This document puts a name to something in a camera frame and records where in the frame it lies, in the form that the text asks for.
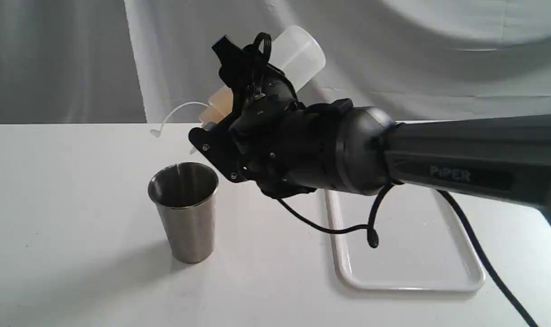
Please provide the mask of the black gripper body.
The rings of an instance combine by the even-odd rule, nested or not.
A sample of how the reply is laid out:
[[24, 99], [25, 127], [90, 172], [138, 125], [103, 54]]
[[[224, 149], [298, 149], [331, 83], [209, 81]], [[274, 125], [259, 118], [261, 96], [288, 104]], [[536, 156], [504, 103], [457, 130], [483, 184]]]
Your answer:
[[342, 188], [335, 147], [344, 100], [306, 106], [290, 81], [273, 70], [259, 89], [262, 97], [249, 97], [230, 126], [244, 177], [274, 199]]

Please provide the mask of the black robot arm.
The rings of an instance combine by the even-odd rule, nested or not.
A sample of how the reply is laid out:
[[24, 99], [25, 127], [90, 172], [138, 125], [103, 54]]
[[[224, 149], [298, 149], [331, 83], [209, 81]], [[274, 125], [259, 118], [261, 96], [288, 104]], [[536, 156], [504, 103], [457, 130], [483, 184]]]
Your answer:
[[244, 48], [224, 36], [212, 50], [233, 91], [215, 131], [264, 195], [374, 195], [414, 184], [532, 207], [551, 227], [551, 114], [405, 124], [350, 99], [306, 106], [269, 64], [267, 33]]

